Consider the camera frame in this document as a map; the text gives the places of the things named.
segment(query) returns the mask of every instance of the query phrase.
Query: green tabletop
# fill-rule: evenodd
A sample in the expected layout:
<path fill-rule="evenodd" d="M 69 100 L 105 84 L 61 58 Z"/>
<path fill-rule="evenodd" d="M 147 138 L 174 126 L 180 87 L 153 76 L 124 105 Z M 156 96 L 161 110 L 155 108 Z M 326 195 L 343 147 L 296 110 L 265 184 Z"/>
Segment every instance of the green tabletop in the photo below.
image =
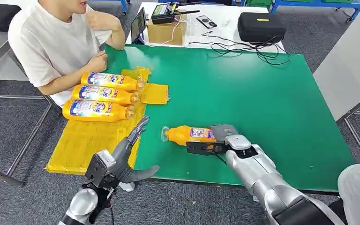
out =
<path fill-rule="evenodd" d="M 149 82 L 169 86 L 167 105 L 147 105 L 150 123 L 135 163 L 135 169 L 159 165 L 155 178 L 241 185 L 215 156 L 162 142 L 163 126 L 232 124 L 297 189 L 337 192 L 339 174 L 355 163 L 302 55 L 273 67 L 251 52 L 218 57 L 211 49 L 144 45 L 106 52 L 107 72 L 153 68 Z"/>

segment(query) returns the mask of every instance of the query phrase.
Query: cardboard box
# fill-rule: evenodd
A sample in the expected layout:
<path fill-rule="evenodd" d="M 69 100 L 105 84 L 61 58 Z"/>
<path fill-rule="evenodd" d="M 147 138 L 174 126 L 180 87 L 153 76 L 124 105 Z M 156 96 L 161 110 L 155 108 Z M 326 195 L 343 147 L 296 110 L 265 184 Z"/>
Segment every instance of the cardboard box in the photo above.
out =
<path fill-rule="evenodd" d="M 186 20 L 187 15 L 177 15 L 177 20 Z M 163 23 L 163 24 L 153 24 L 152 20 L 147 22 L 147 31 L 148 31 L 148 40 L 152 43 L 162 44 L 167 42 L 169 45 L 183 45 L 184 35 L 186 34 L 187 23 L 186 22 L 177 22 L 172 23 Z"/>

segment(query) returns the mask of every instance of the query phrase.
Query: yellow mat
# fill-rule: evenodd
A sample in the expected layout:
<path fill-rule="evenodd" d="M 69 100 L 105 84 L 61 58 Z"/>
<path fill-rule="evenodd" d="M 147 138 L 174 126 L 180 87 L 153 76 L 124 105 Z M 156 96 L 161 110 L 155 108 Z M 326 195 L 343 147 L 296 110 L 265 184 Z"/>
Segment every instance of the yellow mat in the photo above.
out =
<path fill-rule="evenodd" d="M 148 80 L 151 72 L 148 69 L 138 67 L 135 70 L 123 70 L 121 74 L 133 78 L 142 76 L 144 80 Z M 68 121 L 46 165 L 46 170 L 50 173 L 84 175 L 94 153 L 104 149 L 112 153 L 119 141 L 129 135 L 130 131 L 144 116 L 145 103 L 166 104 L 169 99 L 167 93 L 167 85 L 148 83 L 142 94 L 142 103 L 134 105 L 135 115 L 130 120 L 121 120 L 115 123 Z M 135 165 L 139 142 L 140 139 L 134 145 L 129 157 L 131 167 Z"/>

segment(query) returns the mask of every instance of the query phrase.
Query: orange bottle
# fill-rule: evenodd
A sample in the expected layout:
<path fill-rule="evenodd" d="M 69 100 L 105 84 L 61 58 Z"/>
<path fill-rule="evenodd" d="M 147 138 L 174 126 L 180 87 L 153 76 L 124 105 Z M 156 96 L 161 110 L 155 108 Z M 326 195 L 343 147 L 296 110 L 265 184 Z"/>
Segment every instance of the orange bottle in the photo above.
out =
<path fill-rule="evenodd" d="M 142 91 L 145 87 L 145 81 L 140 76 L 138 80 L 130 76 L 86 72 L 82 75 L 81 84 L 98 85 L 109 88 L 118 88 L 126 91 L 139 90 Z"/>
<path fill-rule="evenodd" d="M 186 146 L 189 141 L 216 142 L 216 139 L 210 129 L 189 127 L 186 125 L 176 128 L 163 127 L 161 138 L 163 142 L 169 140 L 183 146 Z"/>
<path fill-rule="evenodd" d="M 133 106 L 123 107 L 111 102 L 71 99 L 63 107 L 63 115 L 69 120 L 116 122 L 130 119 L 133 114 Z"/>
<path fill-rule="evenodd" d="M 114 102 L 119 105 L 129 105 L 140 100 L 138 92 L 129 93 L 121 89 L 81 84 L 74 87 L 71 98 Z"/>

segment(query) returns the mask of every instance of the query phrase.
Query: silver robotic arm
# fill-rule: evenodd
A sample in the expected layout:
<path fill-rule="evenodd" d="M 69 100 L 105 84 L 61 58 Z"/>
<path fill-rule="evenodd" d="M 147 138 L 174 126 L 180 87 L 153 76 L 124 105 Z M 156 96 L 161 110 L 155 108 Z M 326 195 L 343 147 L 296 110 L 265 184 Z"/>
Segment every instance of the silver robotic arm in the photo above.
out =
<path fill-rule="evenodd" d="M 75 194 L 59 225 L 94 224 L 101 211 L 111 207 L 111 198 L 119 182 L 130 183 L 155 175 L 159 170 L 157 165 L 139 171 L 128 165 L 131 149 L 149 120 L 149 117 L 141 119 L 129 136 L 120 141 L 112 155 L 107 150 L 93 155 L 85 174 L 89 182 Z"/>
<path fill-rule="evenodd" d="M 264 151 L 239 135 L 233 126 L 217 125 L 211 129 L 216 139 L 228 147 L 227 164 L 249 193 L 257 197 L 271 225 L 344 225 L 323 202 L 290 186 Z"/>

